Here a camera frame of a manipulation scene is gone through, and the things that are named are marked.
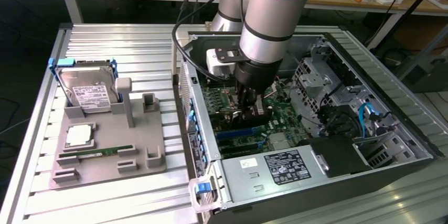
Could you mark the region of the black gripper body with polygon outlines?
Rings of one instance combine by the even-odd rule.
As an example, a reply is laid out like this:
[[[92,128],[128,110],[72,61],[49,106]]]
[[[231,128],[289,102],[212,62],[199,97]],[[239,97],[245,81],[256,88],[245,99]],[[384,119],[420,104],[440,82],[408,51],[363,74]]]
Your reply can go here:
[[[241,61],[236,63],[235,78],[236,92],[241,98],[244,93],[253,95],[264,94],[275,80],[281,60],[273,63],[259,63],[256,61]]]

